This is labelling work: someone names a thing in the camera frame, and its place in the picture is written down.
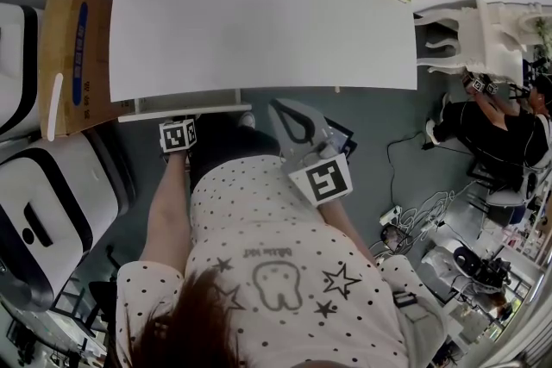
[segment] blue label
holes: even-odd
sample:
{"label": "blue label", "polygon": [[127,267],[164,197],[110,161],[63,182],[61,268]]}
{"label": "blue label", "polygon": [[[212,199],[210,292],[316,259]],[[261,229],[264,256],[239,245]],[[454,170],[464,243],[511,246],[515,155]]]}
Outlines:
{"label": "blue label", "polygon": [[86,22],[88,5],[83,2],[78,12],[77,36],[75,37],[75,54],[72,63],[72,102],[79,106],[83,98],[83,64],[85,61]]}

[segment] power strip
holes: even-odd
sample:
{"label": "power strip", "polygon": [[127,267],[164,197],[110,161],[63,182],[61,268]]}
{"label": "power strip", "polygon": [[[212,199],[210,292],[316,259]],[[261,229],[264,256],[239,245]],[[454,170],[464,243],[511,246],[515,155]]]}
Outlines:
{"label": "power strip", "polygon": [[403,208],[400,206],[395,206],[380,217],[379,224],[381,224],[382,226],[386,226],[390,222],[395,221],[395,225],[398,225],[398,219],[400,218],[400,215],[402,213]]}

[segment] black pants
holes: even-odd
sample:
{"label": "black pants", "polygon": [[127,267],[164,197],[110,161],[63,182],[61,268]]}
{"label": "black pants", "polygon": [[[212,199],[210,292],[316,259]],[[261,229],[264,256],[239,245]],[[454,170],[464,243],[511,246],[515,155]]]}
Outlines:
{"label": "black pants", "polygon": [[228,114],[205,114],[196,120],[198,142],[190,149],[190,184],[193,191],[208,172],[232,159],[279,155],[279,143],[248,127],[238,127]]}
{"label": "black pants", "polygon": [[511,135],[494,126],[476,102],[447,104],[433,135],[439,142],[456,137],[495,178],[519,189],[524,159],[512,157],[508,150]]}

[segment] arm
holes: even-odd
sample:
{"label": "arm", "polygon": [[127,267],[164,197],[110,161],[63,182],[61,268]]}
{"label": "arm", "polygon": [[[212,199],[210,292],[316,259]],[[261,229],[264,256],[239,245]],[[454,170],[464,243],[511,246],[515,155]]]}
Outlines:
{"label": "arm", "polygon": [[185,153],[169,158],[147,219],[147,239],[140,260],[159,262],[185,273],[191,250],[185,196]]}
{"label": "arm", "polygon": [[496,126],[504,130],[508,130],[505,123],[504,113],[500,110],[496,110],[485,98],[483,94],[474,95],[475,102],[479,105],[485,116],[489,121]]}
{"label": "arm", "polygon": [[494,95],[491,96],[492,102],[497,105],[497,107],[504,112],[505,115],[518,116],[519,110],[515,110],[509,103],[504,101],[502,98]]}
{"label": "arm", "polygon": [[371,263],[376,265],[376,259],[368,250],[368,247],[364,244],[364,241],[356,232],[353,224],[349,220],[345,209],[343,208],[339,200],[330,201],[329,203],[322,204],[318,210],[323,219],[332,227],[341,230],[345,233],[356,245],[356,248],[368,259]]}

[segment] white shoe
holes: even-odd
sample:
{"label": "white shoe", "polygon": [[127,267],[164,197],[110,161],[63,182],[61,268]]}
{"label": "white shoe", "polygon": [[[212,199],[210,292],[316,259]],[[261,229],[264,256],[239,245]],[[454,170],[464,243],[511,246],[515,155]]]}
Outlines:
{"label": "white shoe", "polygon": [[433,120],[428,120],[426,123],[425,123],[425,133],[430,137],[431,139],[431,142],[434,144],[434,145],[439,145],[441,144],[439,141],[437,141],[437,138],[435,138],[435,136],[433,135],[433,129],[435,128],[435,122]]}
{"label": "white shoe", "polygon": [[445,94],[442,94],[441,103],[442,103],[442,107],[441,107],[441,112],[439,112],[439,124],[442,123],[442,115],[445,111],[445,106],[450,103],[450,94],[448,92],[446,92]]}
{"label": "white shoe", "polygon": [[240,117],[238,121],[238,126],[246,126],[248,128],[255,129],[255,115],[251,112],[246,112]]}

